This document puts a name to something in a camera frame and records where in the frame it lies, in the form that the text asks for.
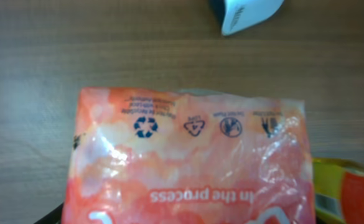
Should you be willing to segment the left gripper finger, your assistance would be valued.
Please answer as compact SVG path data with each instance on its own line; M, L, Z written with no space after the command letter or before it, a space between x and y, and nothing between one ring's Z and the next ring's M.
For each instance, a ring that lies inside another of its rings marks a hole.
M41 219L37 220L34 224L61 224L63 211L63 203L46 214Z

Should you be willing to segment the orange jar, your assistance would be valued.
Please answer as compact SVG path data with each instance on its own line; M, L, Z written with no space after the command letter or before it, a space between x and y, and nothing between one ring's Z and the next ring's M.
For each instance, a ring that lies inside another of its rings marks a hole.
M301 100L80 91L61 221L314 223Z

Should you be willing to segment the yellow dish soap bottle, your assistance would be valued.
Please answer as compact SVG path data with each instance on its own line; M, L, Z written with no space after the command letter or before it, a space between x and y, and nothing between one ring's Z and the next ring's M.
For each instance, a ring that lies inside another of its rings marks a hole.
M364 166L315 158L315 212L321 223L364 224Z

